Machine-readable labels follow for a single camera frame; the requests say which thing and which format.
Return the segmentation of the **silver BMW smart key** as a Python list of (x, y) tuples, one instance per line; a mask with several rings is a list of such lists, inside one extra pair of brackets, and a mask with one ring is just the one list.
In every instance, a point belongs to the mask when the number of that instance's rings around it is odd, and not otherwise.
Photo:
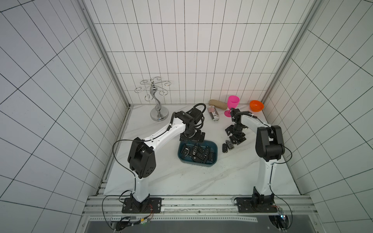
[(233, 143), (230, 140), (227, 140), (226, 144), (227, 144), (229, 150), (232, 150), (234, 148), (234, 145), (233, 145)]

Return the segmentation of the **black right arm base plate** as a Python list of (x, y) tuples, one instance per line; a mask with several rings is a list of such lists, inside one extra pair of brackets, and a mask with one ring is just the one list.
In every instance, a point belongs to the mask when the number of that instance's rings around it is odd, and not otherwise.
[(238, 208), (239, 213), (277, 213), (278, 210), (273, 206), (273, 202), (265, 201), (263, 203), (252, 198), (235, 198), (233, 203)]

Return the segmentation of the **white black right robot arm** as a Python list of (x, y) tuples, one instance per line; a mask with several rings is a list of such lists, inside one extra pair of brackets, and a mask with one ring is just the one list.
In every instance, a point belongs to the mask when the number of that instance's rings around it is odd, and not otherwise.
[(250, 111), (230, 109), (233, 125), (225, 129), (229, 136), (228, 146), (240, 145), (246, 140), (244, 129), (251, 129), (256, 133), (255, 151), (259, 158), (259, 173), (256, 186), (250, 198), (237, 199), (237, 204), (243, 207), (249, 204), (253, 209), (270, 207), (274, 204), (274, 193), (271, 191), (272, 175), (285, 153), (282, 129), (278, 125), (268, 125)]

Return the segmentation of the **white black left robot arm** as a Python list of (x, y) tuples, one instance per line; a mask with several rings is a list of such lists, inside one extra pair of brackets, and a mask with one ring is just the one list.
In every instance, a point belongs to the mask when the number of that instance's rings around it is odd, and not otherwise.
[(161, 130), (151, 136), (132, 141), (128, 163), (135, 174), (135, 192), (132, 197), (138, 203), (143, 203), (150, 195), (148, 177), (156, 167), (155, 154), (171, 139), (180, 136), (180, 141), (203, 142), (205, 133), (201, 131), (204, 125), (204, 103), (198, 103), (188, 111), (174, 112), (171, 121)]

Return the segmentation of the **black car key fob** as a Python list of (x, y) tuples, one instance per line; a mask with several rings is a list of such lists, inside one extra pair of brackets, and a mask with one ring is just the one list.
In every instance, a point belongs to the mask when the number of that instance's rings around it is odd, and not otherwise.
[(208, 155), (208, 161), (209, 161), (209, 163), (213, 163), (213, 161), (214, 161), (214, 152), (213, 151), (211, 151), (209, 153), (209, 155)]

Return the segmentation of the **black slim key fob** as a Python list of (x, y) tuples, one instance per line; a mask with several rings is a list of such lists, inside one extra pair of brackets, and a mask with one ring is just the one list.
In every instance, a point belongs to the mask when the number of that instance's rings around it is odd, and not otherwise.
[(193, 150), (192, 150), (192, 154), (193, 155), (196, 155), (197, 153), (198, 153), (198, 148), (199, 148), (199, 144), (195, 144), (194, 146), (193, 146)]

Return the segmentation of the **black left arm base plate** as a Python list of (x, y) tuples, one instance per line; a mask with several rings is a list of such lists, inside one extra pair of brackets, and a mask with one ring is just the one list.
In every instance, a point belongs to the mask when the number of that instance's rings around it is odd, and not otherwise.
[(135, 198), (126, 198), (122, 208), (123, 214), (158, 214), (161, 212), (162, 198), (147, 197), (143, 202)]

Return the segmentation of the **silver Mercedes key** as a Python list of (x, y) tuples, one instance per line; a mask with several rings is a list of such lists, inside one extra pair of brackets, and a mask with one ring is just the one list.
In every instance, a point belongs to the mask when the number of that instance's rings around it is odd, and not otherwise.
[(186, 159), (189, 156), (189, 153), (190, 153), (190, 148), (189, 147), (184, 148), (182, 151), (182, 159)]

